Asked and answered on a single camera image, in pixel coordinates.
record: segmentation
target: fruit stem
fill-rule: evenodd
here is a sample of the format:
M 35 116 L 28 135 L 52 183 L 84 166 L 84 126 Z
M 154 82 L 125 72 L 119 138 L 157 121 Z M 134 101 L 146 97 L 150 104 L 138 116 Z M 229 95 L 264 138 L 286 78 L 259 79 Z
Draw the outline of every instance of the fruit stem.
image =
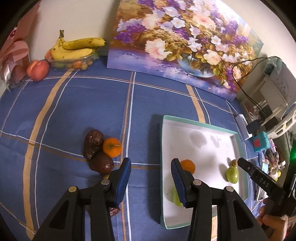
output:
M 59 39 L 64 37 L 64 30 L 59 31 Z
M 116 145 L 116 144 L 111 144 L 111 143 L 110 143 L 110 144 L 109 144 L 109 149 L 112 149 L 113 146 L 119 146 L 119 147 L 120 147 L 121 145 Z

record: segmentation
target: canvas painting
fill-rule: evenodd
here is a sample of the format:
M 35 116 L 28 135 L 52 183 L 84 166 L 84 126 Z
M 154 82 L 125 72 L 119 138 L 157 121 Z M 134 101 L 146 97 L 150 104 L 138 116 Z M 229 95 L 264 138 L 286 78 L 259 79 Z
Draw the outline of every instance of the canvas painting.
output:
M 180 81 L 232 101 L 263 43 L 220 0 L 121 0 L 108 68 Z

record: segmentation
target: metal rivet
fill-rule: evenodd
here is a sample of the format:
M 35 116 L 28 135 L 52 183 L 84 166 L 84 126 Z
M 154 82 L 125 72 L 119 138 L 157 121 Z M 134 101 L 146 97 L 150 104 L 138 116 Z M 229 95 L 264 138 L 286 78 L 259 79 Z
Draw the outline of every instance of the metal rivet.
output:
M 103 179 L 102 181 L 101 181 L 101 184 L 102 185 L 108 185 L 110 183 L 110 181 L 108 180 L 108 179 Z
M 69 192 L 76 192 L 76 190 L 77 190 L 77 187 L 75 186 L 69 187 L 68 189 Z
M 202 184 L 202 182 L 201 182 L 201 180 L 195 179 L 193 181 L 193 184 L 196 185 L 196 186 L 200 186 Z
M 233 192 L 233 191 L 234 191 L 234 189 L 233 189 L 232 186 L 227 186 L 227 187 L 226 187 L 226 190 L 227 190 L 228 192 Z

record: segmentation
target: orange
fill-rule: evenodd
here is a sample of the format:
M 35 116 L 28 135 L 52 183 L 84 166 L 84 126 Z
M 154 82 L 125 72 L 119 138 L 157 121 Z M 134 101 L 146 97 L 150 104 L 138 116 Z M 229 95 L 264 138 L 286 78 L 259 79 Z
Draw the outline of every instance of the orange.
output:
M 186 160 L 180 161 L 180 164 L 183 170 L 189 171 L 191 172 L 191 174 L 195 172 L 195 164 L 193 163 L 193 161 L 186 159 Z
M 117 157 L 121 154 L 121 143 L 116 138 L 108 138 L 104 140 L 103 152 L 110 157 Z

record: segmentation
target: bunch of bananas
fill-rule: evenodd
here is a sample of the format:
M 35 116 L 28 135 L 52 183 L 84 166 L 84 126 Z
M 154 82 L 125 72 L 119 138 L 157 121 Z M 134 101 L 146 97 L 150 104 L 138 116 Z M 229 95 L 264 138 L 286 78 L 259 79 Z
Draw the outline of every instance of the bunch of bananas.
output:
M 59 38 L 51 49 L 51 55 L 54 60 L 79 59 L 104 45 L 105 40 L 102 38 L 84 38 L 67 42 L 64 40 L 64 31 L 60 30 Z

